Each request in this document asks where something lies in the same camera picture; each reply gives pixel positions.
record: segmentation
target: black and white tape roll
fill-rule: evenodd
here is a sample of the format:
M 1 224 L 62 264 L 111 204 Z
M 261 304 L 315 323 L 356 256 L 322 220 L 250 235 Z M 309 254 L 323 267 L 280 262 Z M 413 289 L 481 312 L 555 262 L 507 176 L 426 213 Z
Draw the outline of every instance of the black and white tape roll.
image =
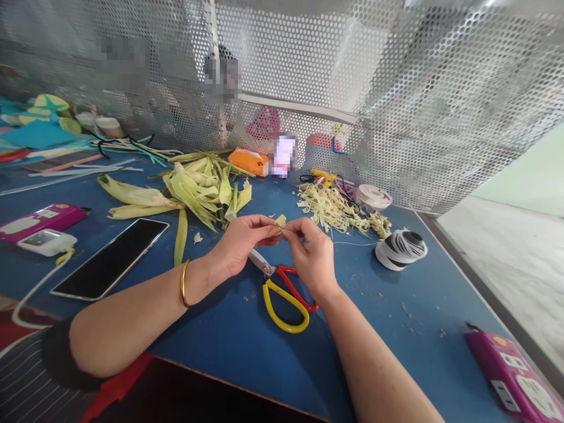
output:
M 398 229 L 376 245 L 374 255 L 384 267 L 400 271 L 409 263 L 425 257 L 427 246 L 419 234 Z

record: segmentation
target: striped sleeve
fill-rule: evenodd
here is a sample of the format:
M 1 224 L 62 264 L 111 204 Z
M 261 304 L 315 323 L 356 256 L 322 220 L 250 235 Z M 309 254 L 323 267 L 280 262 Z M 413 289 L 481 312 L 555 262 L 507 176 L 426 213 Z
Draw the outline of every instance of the striped sleeve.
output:
M 96 398 L 96 391 L 53 378 L 43 359 L 47 332 L 33 333 L 0 359 L 0 423 L 78 422 Z

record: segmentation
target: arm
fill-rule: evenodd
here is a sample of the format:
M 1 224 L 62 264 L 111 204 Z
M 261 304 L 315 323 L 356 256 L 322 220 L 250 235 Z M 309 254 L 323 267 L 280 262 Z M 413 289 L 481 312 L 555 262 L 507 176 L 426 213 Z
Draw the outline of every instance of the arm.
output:
M 186 270 L 186 300 L 199 303 L 241 272 L 251 249 L 275 245 L 280 228 L 253 215 L 235 219 L 221 240 Z M 187 310 L 180 295 L 182 266 L 135 285 L 82 310 L 70 326 L 70 347 L 83 372 L 109 377 L 131 364 Z
M 283 236 L 290 242 L 300 278 L 327 318 L 358 420 L 443 422 L 417 383 L 339 287 L 331 240 L 306 217 L 289 222 Z

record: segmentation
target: roll of tape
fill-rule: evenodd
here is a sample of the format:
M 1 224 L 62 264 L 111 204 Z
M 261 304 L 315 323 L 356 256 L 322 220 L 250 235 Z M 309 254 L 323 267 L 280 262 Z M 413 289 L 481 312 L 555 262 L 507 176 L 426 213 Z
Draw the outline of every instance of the roll of tape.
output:
M 419 234 L 398 229 L 376 245 L 374 255 L 384 267 L 401 271 L 408 264 L 425 257 L 427 251 L 427 245 Z
M 357 188 L 355 201 L 368 212 L 381 212 L 392 203 L 392 197 L 383 189 L 362 184 Z

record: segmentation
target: hand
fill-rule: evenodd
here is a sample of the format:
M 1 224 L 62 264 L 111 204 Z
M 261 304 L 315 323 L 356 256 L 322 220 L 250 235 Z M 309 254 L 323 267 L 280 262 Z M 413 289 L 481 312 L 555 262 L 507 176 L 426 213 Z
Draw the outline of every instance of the hand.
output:
M 335 278 L 333 242 L 311 219 L 292 220 L 282 236 L 290 242 L 294 267 L 316 302 L 321 305 L 326 298 L 341 292 Z
M 280 232 L 274 219 L 261 214 L 238 217 L 206 258 L 213 258 L 212 266 L 223 270 L 222 277 L 226 280 L 242 271 L 253 248 L 278 244 Z

